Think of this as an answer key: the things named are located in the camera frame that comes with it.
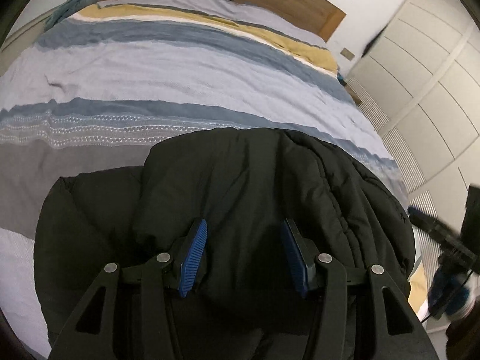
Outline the grey wall socket plate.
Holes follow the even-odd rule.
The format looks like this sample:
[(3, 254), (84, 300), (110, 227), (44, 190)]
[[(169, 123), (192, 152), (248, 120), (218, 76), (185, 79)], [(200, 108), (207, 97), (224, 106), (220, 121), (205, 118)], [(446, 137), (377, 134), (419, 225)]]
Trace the grey wall socket plate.
[(347, 48), (343, 48), (340, 52), (340, 55), (342, 55), (345, 59), (349, 61), (352, 61), (355, 57), (355, 55)]

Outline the white panelled wardrobe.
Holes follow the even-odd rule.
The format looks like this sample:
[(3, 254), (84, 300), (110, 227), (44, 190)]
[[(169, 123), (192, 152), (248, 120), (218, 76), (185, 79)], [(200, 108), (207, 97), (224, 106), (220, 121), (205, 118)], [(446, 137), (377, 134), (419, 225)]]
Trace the white panelled wardrobe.
[(479, 182), (479, 27), (460, 0), (405, 0), (348, 76), (413, 205), (461, 222)]

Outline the striped blue grey duvet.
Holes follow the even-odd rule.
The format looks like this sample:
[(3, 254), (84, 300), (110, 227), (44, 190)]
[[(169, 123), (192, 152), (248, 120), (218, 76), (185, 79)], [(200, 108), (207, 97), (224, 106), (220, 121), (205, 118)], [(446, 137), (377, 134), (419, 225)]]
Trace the striped blue grey duvet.
[(61, 176), (141, 164), (184, 133), (288, 128), (339, 146), (406, 203), (337, 72), (327, 47), (179, 8), (97, 2), (44, 32), (1, 76), (1, 310), (26, 350), (50, 353), (33, 245)]

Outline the grey pillow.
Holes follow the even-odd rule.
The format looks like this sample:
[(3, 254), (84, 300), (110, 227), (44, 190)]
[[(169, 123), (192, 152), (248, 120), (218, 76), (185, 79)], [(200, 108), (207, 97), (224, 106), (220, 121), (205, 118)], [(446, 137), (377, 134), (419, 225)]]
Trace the grey pillow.
[(326, 48), (325, 41), (318, 35), (296, 27), (270, 10), (253, 5), (237, 4), (229, 0), (104, 0), (99, 3), (102, 8), (120, 4), (179, 8), (236, 22), (258, 24), (312, 46)]

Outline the teal cloth beside bed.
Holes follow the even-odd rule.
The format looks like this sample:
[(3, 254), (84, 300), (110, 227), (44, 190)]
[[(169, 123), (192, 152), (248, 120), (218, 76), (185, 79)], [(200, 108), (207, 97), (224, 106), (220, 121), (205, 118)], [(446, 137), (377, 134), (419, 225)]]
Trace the teal cloth beside bed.
[(48, 17), (45, 23), (44, 31), (48, 31), (55, 27), (56, 24), (65, 20), (69, 16), (78, 11), (88, 7), (89, 5), (97, 3), (99, 0), (67, 0), (59, 5), (52, 14)]

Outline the black puffer jacket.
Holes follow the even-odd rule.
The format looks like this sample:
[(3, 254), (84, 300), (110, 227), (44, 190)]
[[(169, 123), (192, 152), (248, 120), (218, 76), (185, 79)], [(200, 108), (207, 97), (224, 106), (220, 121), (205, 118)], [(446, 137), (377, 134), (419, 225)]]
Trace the black puffer jacket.
[(34, 275), (48, 339), (108, 263), (134, 267), (178, 245), (196, 219), (206, 270), (172, 297), (183, 359), (294, 359), (314, 306), (299, 298), (281, 248), (292, 219), (352, 268), (382, 265), (410, 293), (415, 246), (390, 190), (336, 145), (278, 129), (217, 129), (151, 149), (142, 166), (59, 178), (44, 200)]

